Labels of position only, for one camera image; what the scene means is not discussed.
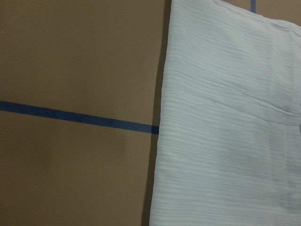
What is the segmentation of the light blue button shirt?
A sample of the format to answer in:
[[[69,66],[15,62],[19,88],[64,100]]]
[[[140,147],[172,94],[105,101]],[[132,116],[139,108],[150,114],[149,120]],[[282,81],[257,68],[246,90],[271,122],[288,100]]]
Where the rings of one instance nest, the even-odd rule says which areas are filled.
[[[301,223],[301,28],[171,4],[152,226]]]

